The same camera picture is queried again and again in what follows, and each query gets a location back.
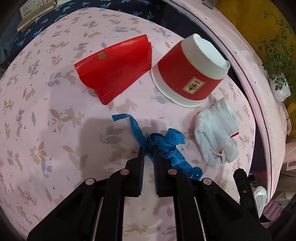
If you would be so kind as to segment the blue measuring tape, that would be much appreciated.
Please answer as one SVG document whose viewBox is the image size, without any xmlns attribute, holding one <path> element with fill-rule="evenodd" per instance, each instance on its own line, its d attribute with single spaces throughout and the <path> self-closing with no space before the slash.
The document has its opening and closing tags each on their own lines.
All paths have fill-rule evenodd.
<svg viewBox="0 0 296 241">
<path fill-rule="evenodd" d="M 122 113 L 112 116 L 114 121 L 125 118 L 129 119 L 130 128 L 134 138 L 140 147 L 144 148 L 145 154 L 149 156 L 152 162 L 155 162 L 153 150 L 156 148 L 159 155 L 162 158 L 169 160 L 174 169 L 181 171 L 188 178 L 194 180 L 200 180 L 202 178 L 202 169 L 199 167 L 192 167 L 191 164 L 185 160 L 182 153 L 177 149 L 178 145 L 185 144 L 184 135 L 181 132 L 173 128 L 169 128 L 165 135 L 162 135 L 161 133 L 152 133 L 145 137 L 137 121 L 131 115 Z"/>
</svg>

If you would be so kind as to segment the red white paper cup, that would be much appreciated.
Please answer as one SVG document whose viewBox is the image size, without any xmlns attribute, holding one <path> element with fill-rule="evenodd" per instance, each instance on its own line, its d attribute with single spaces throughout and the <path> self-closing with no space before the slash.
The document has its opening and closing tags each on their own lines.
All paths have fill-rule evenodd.
<svg viewBox="0 0 296 241">
<path fill-rule="evenodd" d="M 172 102 L 198 107 L 227 76 L 231 65 L 198 34 L 183 39 L 151 69 L 158 91 Z"/>
</svg>

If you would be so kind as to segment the red paper box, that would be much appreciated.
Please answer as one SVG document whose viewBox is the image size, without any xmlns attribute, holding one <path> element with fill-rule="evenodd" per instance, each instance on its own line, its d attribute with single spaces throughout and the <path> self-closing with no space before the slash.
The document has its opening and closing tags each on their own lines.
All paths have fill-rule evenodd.
<svg viewBox="0 0 296 241">
<path fill-rule="evenodd" d="M 104 48 L 75 63 L 82 83 L 109 104 L 152 67 L 152 45 L 140 35 Z"/>
</svg>

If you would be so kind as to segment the white sock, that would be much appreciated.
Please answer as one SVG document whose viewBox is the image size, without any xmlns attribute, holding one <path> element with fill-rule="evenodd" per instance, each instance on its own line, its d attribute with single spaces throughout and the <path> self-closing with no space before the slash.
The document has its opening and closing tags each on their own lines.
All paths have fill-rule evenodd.
<svg viewBox="0 0 296 241">
<path fill-rule="evenodd" d="M 197 114 L 195 139 L 202 158 L 211 168 L 219 169 L 238 157 L 238 144 L 234 139 L 238 134 L 238 120 L 225 98 Z"/>
</svg>

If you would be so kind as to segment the pink rabbit print tablecloth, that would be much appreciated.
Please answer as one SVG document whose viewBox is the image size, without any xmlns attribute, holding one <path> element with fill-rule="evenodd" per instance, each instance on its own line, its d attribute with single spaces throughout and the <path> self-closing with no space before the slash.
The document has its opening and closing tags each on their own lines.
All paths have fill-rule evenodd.
<svg viewBox="0 0 296 241">
<path fill-rule="evenodd" d="M 128 119 L 145 135 L 169 128 L 185 136 L 178 149 L 234 200 L 239 200 L 233 172 L 250 170 L 255 119 L 239 87 L 226 77 L 197 108 L 165 98 L 146 73 L 108 105 L 79 79 L 75 63 L 105 47 L 147 35 L 157 63 L 181 37 L 151 21 L 108 9 L 83 8 L 63 15 L 16 57 L 1 78 L 1 208 L 26 238 L 80 183 L 101 180 L 138 153 Z M 220 169 L 202 159 L 194 137 L 197 113 L 227 99 L 239 124 L 239 156 Z"/>
</svg>

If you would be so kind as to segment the pink dotted cloth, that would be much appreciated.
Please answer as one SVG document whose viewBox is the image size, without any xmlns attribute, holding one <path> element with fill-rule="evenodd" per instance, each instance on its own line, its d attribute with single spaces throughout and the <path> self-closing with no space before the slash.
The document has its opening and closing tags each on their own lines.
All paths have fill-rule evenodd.
<svg viewBox="0 0 296 241">
<path fill-rule="evenodd" d="M 217 9 L 210 9 L 201 1 L 167 1 L 167 4 L 200 27 L 231 63 L 258 125 L 266 162 L 266 190 L 268 197 L 272 198 L 285 157 L 287 120 L 284 104 L 273 97 L 262 61 L 236 27 Z"/>
</svg>

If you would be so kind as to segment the green plant white pot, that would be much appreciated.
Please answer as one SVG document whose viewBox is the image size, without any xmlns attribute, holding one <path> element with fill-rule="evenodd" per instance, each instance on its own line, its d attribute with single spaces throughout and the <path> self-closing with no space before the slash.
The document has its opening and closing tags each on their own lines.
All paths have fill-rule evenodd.
<svg viewBox="0 0 296 241">
<path fill-rule="evenodd" d="M 271 11 L 265 11 L 264 18 L 272 18 L 280 32 L 257 43 L 259 50 L 265 53 L 262 66 L 275 83 L 273 89 L 289 87 L 290 97 L 295 100 L 295 33 L 286 20 Z"/>
</svg>

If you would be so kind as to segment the navy floral cloth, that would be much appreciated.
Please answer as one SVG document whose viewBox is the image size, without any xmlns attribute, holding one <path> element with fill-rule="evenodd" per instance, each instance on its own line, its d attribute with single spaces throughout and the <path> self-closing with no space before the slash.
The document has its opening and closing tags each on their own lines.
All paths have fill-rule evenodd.
<svg viewBox="0 0 296 241">
<path fill-rule="evenodd" d="M 14 59 L 32 39 L 41 34 L 47 27 L 79 9 L 111 9 L 157 23 L 163 7 L 163 1 L 69 1 L 49 11 L 49 13 L 43 15 L 40 19 L 33 21 L 27 29 L 20 31 L 12 45 L 9 59 Z"/>
</svg>

